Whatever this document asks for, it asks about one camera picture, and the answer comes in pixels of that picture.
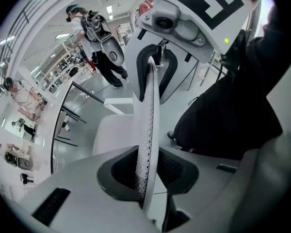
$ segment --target gray floor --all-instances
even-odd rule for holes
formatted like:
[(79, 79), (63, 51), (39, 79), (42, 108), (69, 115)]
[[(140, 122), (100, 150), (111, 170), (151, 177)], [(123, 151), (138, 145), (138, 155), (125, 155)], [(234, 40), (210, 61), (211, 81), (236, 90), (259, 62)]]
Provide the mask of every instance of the gray floor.
[[(165, 67), (161, 67), (158, 70), (159, 80), (163, 77), (168, 62), (162, 60)], [(187, 110), (188, 103), (199, 96), (205, 90), (207, 90), (216, 80), (217, 72), (212, 69), (208, 72), (206, 79), (204, 80), (202, 86), (200, 86), (201, 81), (199, 76), (203, 77), (206, 69), (199, 69), (196, 72), (195, 78), (193, 80), (192, 86), (188, 91), (188, 87), (193, 72), (189, 75), (188, 79), (185, 80), (175, 93), (169, 98), (169, 100), (161, 105), (160, 109), (160, 144), (167, 145), (171, 147), (176, 147), (172, 141), (167, 137), (166, 133), (173, 130), (177, 121), (181, 115)], [(95, 95), (100, 99), (104, 100), (106, 98), (131, 98), (132, 89), (128, 82), (122, 80), (124, 85), (121, 89), (114, 89), (106, 80), (97, 74), (88, 82), (81, 84), (88, 91), (95, 91)], [(70, 138), (71, 143), (78, 145), (78, 147), (69, 146), (63, 143), (54, 143), (54, 153), (58, 154), (58, 168), (55, 167), (54, 171), (60, 170), (65, 164), (69, 164), (78, 159), (87, 158), (92, 155), (92, 149), (94, 144), (95, 135), (99, 126), (100, 121), (108, 115), (112, 115), (113, 112), (107, 110), (103, 105), (92, 98), (84, 99), (83, 94), (76, 99), (75, 103), (73, 100), (78, 95), (79, 90), (73, 90), (69, 92), (69, 96), (65, 101), (65, 106), (74, 110), (77, 114), (81, 116), (87, 123), (81, 121), (74, 121), (69, 119), (70, 131), (61, 130), (60, 136)], [(118, 109), (123, 111), (125, 114), (132, 114), (133, 108), (130, 105), (117, 106)]]

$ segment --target black fabric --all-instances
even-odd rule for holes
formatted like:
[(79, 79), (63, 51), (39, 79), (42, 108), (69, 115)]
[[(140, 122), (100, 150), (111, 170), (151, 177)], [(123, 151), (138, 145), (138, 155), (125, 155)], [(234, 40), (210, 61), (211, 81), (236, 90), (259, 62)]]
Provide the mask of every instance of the black fabric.
[(122, 82), (112, 73), (111, 70), (115, 71), (116, 73), (120, 74), (123, 79), (127, 78), (127, 72), (119, 66), (113, 64), (113, 62), (104, 54), (102, 51), (93, 52), (93, 63), (100, 71), (101, 75), (112, 85), (115, 87), (122, 87)]
[(28, 127), (26, 124), (24, 124), (24, 130), (30, 134), (32, 137), (35, 135), (35, 129)]
[(162, 46), (157, 47), (157, 53), (152, 55), (155, 65), (160, 65), (162, 60)]
[(266, 96), (291, 64), (291, 30), (276, 9), (264, 37), (252, 40), (234, 83), (225, 76), (182, 115), (174, 138), (194, 153), (242, 158), (282, 133)]

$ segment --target black shoe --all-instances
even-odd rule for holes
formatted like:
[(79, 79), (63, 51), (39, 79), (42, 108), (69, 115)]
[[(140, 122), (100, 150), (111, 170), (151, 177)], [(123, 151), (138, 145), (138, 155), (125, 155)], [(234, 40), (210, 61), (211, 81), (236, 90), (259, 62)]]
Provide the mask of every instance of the black shoe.
[(174, 132), (173, 131), (169, 131), (167, 133), (167, 136), (170, 140), (176, 141), (176, 139), (174, 138)]

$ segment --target railing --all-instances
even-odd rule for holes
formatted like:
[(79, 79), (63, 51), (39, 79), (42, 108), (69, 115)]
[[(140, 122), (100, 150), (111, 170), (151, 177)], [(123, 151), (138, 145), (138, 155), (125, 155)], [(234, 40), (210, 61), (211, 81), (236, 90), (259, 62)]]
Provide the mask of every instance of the railing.
[(13, 25), (11, 26), (5, 39), (11, 36), (15, 37), (13, 40), (6, 41), (1, 51), (0, 65), (1, 63), (5, 64), (0, 67), (0, 88), (3, 89), (3, 82), (6, 74), (7, 65), (10, 61), (11, 55), (13, 54), (13, 49), (15, 47), (18, 37), (21, 35), (27, 24), (29, 24), (33, 15), (46, 1), (48, 0), (30, 0), (21, 10)]

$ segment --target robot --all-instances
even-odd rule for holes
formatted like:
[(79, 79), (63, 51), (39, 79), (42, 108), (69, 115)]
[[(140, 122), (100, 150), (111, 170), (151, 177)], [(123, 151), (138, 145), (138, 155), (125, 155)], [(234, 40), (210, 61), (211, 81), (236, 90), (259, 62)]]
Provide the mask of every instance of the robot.
[[(228, 51), (252, 8), (248, 0), (155, 0), (125, 51), (142, 105), (140, 144), (53, 174), (20, 203), (26, 212), (12, 206), (25, 225), (34, 232), (159, 232), (148, 214), (156, 174), (167, 190), (163, 232), (243, 232), (260, 222), (291, 184), (291, 135), (248, 151), (241, 161), (158, 144), (159, 105), (213, 49)], [(151, 55), (163, 40), (170, 65), (158, 84)]]

